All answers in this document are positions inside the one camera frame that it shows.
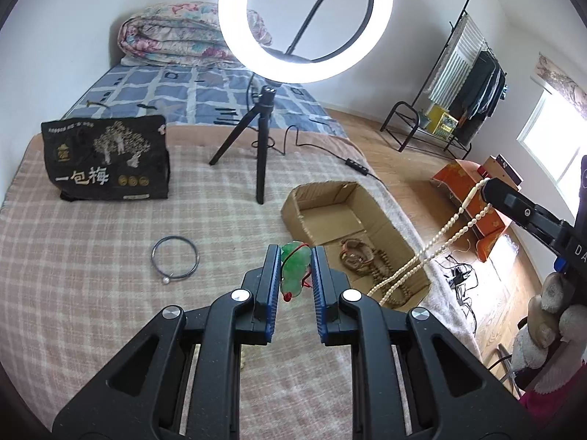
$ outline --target curtain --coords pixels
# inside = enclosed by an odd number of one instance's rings
[[[536,75],[569,101],[587,120],[587,93],[542,53],[536,64]]]

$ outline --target green jade pendant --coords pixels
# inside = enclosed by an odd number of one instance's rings
[[[281,293],[284,296],[291,293],[292,297],[297,297],[302,292],[302,279],[306,275],[307,267],[310,265],[312,250],[307,246],[303,246],[286,260],[300,245],[303,245],[303,243],[291,242],[281,248],[281,259],[284,261],[281,267]]]

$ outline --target tree illustration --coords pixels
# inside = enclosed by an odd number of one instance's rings
[[[121,121],[116,121],[105,130],[102,136],[94,140],[94,148],[99,153],[104,154],[107,165],[112,161],[110,154],[113,152],[117,152],[118,155],[132,154],[127,164],[130,167],[137,168],[139,166],[139,158],[151,149],[151,144],[139,133],[133,132],[128,127],[125,127]]]

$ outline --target white wall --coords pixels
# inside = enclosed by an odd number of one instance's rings
[[[274,47],[285,50],[314,1],[249,0],[249,7],[262,15]],[[371,54],[342,75],[309,84],[308,89],[326,106],[385,118],[395,102],[412,101],[450,34],[448,22],[455,22],[465,1],[394,0],[390,24]],[[313,58],[337,49],[359,27],[366,4],[367,0],[327,0],[296,54]],[[498,0],[472,0],[469,11],[499,52],[508,21]]]
[[[587,27],[570,0],[500,0],[512,25],[535,34],[587,74]]]
[[[0,200],[40,123],[63,116],[119,54],[114,35],[132,12],[189,0],[20,0],[0,31]],[[286,49],[315,0],[249,0]],[[317,57],[360,25],[367,0],[328,0],[298,54]],[[411,101],[450,33],[465,0],[395,0],[381,42],[356,67],[311,84],[330,107],[374,119],[400,99]],[[495,51],[507,28],[497,0],[472,0],[470,12]]]
[[[19,0],[0,30],[0,203],[40,123],[60,119],[119,54],[112,38],[148,0]]]
[[[540,52],[584,88],[587,88],[587,74],[533,34],[510,27],[505,41],[507,48],[500,57],[500,63],[508,73],[510,91],[506,100],[500,102],[494,116],[487,120],[475,138],[471,159],[483,163],[490,155],[502,154],[524,179],[524,195],[557,217],[574,223],[575,214],[571,213],[553,182],[517,141],[517,137],[543,93],[542,87],[531,79]],[[555,257],[523,230],[518,229],[517,233],[538,275],[544,280],[553,271]]]

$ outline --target tripod leg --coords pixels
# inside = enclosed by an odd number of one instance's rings
[[[243,131],[249,126],[251,122],[257,117],[259,112],[253,108],[251,111],[245,114],[243,119],[238,123],[238,125],[234,128],[234,130],[230,133],[227,139],[222,144],[222,147],[218,149],[218,152],[212,157],[210,160],[210,165],[216,165],[216,163],[220,160],[220,158],[224,155],[224,153],[233,145],[234,141],[238,139],[238,136],[243,133]]]
[[[267,151],[269,145],[269,121],[271,116],[261,114],[259,118],[259,142],[257,147],[257,203],[265,202],[265,171],[267,169]]]

